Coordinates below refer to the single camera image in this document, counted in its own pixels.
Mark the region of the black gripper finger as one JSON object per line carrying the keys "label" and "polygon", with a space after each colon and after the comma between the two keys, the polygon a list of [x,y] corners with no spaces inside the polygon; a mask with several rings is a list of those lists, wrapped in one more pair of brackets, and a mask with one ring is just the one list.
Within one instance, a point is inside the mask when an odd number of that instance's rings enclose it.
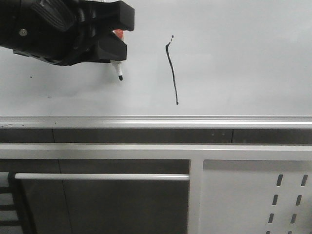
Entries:
{"label": "black gripper finger", "polygon": [[91,23],[84,42],[84,62],[110,62],[127,59],[127,45],[114,30],[127,30],[122,23]]}
{"label": "black gripper finger", "polygon": [[84,11],[84,17],[80,20],[82,24],[96,25],[110,31],[135,29],[135,9],[121,0],[115,2],[80,0],[79,7]]}

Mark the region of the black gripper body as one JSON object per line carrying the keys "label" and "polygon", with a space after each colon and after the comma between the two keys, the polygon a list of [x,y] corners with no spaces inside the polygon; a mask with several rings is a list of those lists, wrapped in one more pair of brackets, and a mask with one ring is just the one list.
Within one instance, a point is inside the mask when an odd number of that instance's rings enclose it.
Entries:
{"label": "black gripper body", "polygon": [[90,0],[2,0],[0,45],[13,53],[55,65],[96,62],[88,35]]}

